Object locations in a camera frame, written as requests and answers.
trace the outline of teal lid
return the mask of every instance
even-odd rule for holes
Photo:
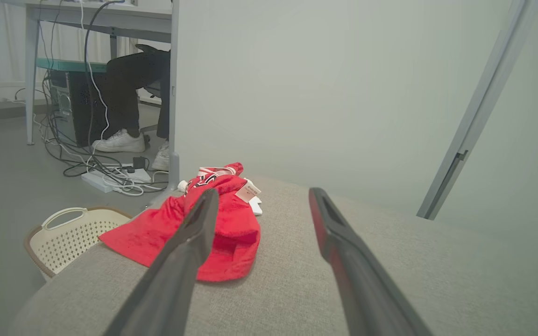
[[[38,58],[36,59],[36,66],[43,69],[60,70],[60,71],[68,71],[68,72],[84,72],[85,70],[84,62],[74,61],[74,60],[57,60],[57,59],[52,60],[52,59]],[[90,66],[92,67],[92,72],[106,72],[107,71],[106,63],[90,62]]]

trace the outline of white care label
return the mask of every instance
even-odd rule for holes
[[[257,187],[255,187],[254,184],[252,184],[252,181],[247,179],[247,182],[244,185],[244,187],[242,187],[239,191],[237,191],[235,195],[238,196],[244,202],[248,203],[254,196],[260,193],[261,191]]]

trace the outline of basket handle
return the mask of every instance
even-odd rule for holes
[[[67,221],[66,223],[62,223],[62,224],[59,224],[58,226],[54,227],[54,228],[49,228],[47,227],[49,224],[51,224],[51,222],[53,222],[57,217],[60,217],[61,215],[65,215],[66,213],[71,213],[71,212],[81,212],[82,214],[74,219],[70,219],[69,221]],[[41,227],[44,229],[44,230],[55,230],[56,228],[60,228],[66,224],[69,224],[69,223],[72,223],[73,221],[76,221],[77,219],[81,219],[82,217],[84,217],[84,215],[88,212],[88,209],[86,208],[67,208],[67,209],[64,209],[64,210],[60,210],[56,213],[54,213],[53,215],[49,216],[49,218],[45,219],[45,221],[43,222],[43,224],[41,224]]]

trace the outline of basket rim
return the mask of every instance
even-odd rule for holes
[[[124,217],[127,217],[128,219],[132,218],[131,215],[128,215],[127,213],[125,213],[125,212],[123,212],[121,210],[117,210],[117,209],[110,208],[110,207],[107,207],[107,206],[96,206],[96,207],[93,207],[93,208],[86,208],[86,210],[87,211],[92,211],[92,210],[111,210],[113,212],[119,213],[120,215],[122,215]],[[48,277],[53,278],[56,274],[52,270],[50,270],[47,266],[45,266],[45,264],[39,259],[39,257],[37,257],[35,251],[32,250],[32,247],[30,247],[30,240],[32,239],[32,237],[35,236],[35,234],[37,234],[41,230],[42,230],[42,226],[37,225],[35,228],[30,230],[30,232],[28,232],[28,235],[26,236],[26,238],[24,238],[24,249],[28,253],[28,256],[30,257],[30,259],[32,259],[32,262],[34,262],[36,264],[36,266],[43,273],[45,273]]]

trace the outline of basket hole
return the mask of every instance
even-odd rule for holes
[[[55,228],[58,227],[66,222],[72,221],[73,219],[76,219],[82,215],[82,211],[72,211],[69,213],[64,213],[60,217],[57,217],[56,219],[53,219],[49,225],[47,225],[47,228]]]

